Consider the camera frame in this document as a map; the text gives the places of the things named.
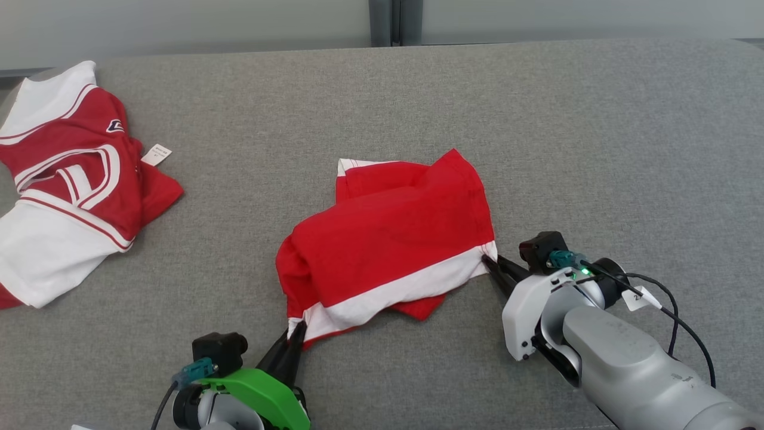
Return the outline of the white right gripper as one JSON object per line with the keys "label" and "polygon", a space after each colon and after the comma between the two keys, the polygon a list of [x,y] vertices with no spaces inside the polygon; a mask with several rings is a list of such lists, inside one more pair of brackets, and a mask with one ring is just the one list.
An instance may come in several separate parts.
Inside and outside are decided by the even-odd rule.
{"label": "white right gripper", "polygon": [[482,262],[493,284],[508,299],[501,318],[506,347],[513,359],[525,360],[547,348],[563,362],[580,362],[580,356],[563,342],[562,325],[570,310],[592,304],[578,288],[581,272],[564,268],[551,275],[532,275],[529,269],[504,256],[482,256]]}

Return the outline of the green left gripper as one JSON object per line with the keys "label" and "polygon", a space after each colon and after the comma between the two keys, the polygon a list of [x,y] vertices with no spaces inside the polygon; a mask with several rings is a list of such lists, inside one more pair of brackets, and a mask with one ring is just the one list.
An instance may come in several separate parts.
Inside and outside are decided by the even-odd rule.
{"label": "green left gripper", "polygon": [[271,346],[257,369],[200,380],[200,424],[226,422],[235,429],[309,429],[306,408],[295,392],[307,324],[288,330]]}

